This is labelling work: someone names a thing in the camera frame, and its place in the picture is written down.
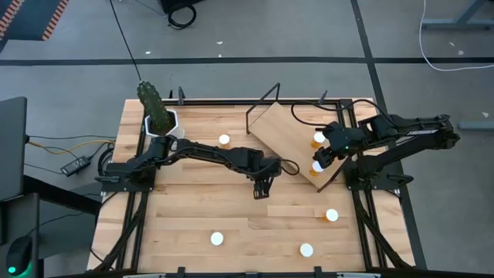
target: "tilted wooden board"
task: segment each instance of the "tilted wooden board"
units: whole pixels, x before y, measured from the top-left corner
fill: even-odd
[[[375,115],[370,105],[358,103],[355,107],[359,119]],[[169,108],[178,112],[191,141],[216,145],[219,135],[228,134],[231,147],[252,147],[263,150],[266,156],[276,155],[255,135],[245,133],[247,106]],[[267,108],[256,108],[252,119]],[[336,120],[336,114],[314,107],[297,107],[296,113],[312,122]],[[115,161],[135,155],[142,116],[139,101],[127,100]],[[156,181],[147,203],[140,273],[176,273],[179,266],[185,266],[188,273],[312,272],[314,266],[322,266],[323,271],[364,270],[354,205],[341,175],[316,193],[302,175],[283,173],[275,179],[271,197],[263,200],[254,200],[252,182],[244,175],[203,161],[185,159],[163,167]],[[387,192],[373,194],[381,231],[401,257],[413,264],[398,199]],[[119,193],[101,209],[93,241],[98,256],[104,257],[120,236],[127,196]],[[340,219],[324,221],[327,209],[336,209]],[[221,246],[210,243],[214,231],[225,236]],[[370,235],[369,239],[376,266],[374,241]],[[299,254],[304,242],[314,248],[310,258]],[[124,267],[130,266],[133,247],[134,239],[130,239]],[[98,264],[91,256],[88,268]]]
[[[336,113],[334,116],[334,120],[338,121]],[[297,121],[288,107],[285,108],[278,103],[271,105],[258,117],[250,125],[249,130],[280,157],[295,161],[300,167],[300,174],[317,188],[323,187],[343,163],[336,159],[331,166],[324,169],[324,172],[317,176],[311,175],[310,169],[314,162],[312,157],[317,151],[310,144],[316,133],[315,128]],[[328,147],[328,145],[326,140],[323,146]]]

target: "cactus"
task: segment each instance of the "cactus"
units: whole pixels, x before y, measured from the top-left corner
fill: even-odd
[[[168,113],[156,88],[147,81],[139,83],[137,96],[151,117],[153,132],[165,135],[174,127],[174,118]]]

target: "concrete floor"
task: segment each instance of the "concrete floor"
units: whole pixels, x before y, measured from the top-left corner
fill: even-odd
[[[159,8],[155,0],[142,1]],[[451,18],[468,2],[429,0],[426,15]],[[374,57],[420,57],[422,1],[359,5]],[[196,23],[182,31],[169,29],[165,19],[135,1],[115,1],[115,6],[136,58],[364,56],[350,2],[207,0],[196,5]],[[178,12],[177,20],[187,13]],[[479,17],[493,14],[489,3]],[[493,31],[425,31],[423,38],[429,56],[494,56]],[[48,42],[8,41],[0,59],[128,59],[128,53],[107,0],[71,0]],[[139,70],[161,92],[182,86],[188,98],[259,97],[276,82],[283,97],[318,97],[324,90],[328,97],[375,97],[365,64],[141,65]],[[450,114],[455,124],[494,117],[494,69],[440,73],[425,64],[379,64],[377,73],[390,113]],[[28,97],[28,134],[115,135],[124,100],[135,98],[137,81],[132,66],[0,66],[0,100]],[[492,116],[485,119],[482,112]],[[409,188],[418,230],[429,269],[494,273],[494,134],[459,133],[462,140],[450,151],[403,160],[404,172],[415,177]],[[26,148],[27,162],[47,168],[58,169],[70,159]],[[91,182],[96,169],[71,178],[26,172],[72,189]],[[86,228],[87,235],[92,229]],[[84,248],[54,256],[46,260],[46,274],[81,273],[88,255]]]

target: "desk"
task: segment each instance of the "desk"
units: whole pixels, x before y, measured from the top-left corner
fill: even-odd
[[[274,155],[253,134],[245,132],[245,112],[250,106],[204,103],[185,100],[184,106],[168,106],[178,112],[187,139],[216,145],[219,135],[228,134],[231,147],[252,147],[264,150],[266,156]],[[257,106],[250,113],[251,119],[268,107]],[[125,162],[136,154],[143,113],[138,100],[125,102],[115,162]],[[369,104],[355,105],[358,120],[375,113]],[[297,114],[308,121],[329,123],[337,119],[336,114],[311,106],[297,108]],[[176,273],[179,266],[187,273],[313,272],[315,266],[322,266],[325,272],[365,270],[352,196],[343,175],[321,193],[302,175],[287,174],[275,179],[267,199],[254,200],[252,189],[244,175],[222,165],[186,159],[162,168],[147,202],[138,272]],[[372,194],[383,235],[402,259],[413,265],[398,198],[389,192]],[[99,256],[105,256],[120,236],[127,196],[125,192],[117,194],[100,211],[93,240],[93,250]],[[340,213],[337,222],[322,219],[331,208]],[[225,236],[221,246],[209,241],[214,231]],[[376,266],[374,241],[370,233],[367,236]],[[124,268],[130,266],[133,241],[127,244]],[[299,254],[303,242],[313,245],[312,257]],[[98,264],[91,256],[88,269]]]

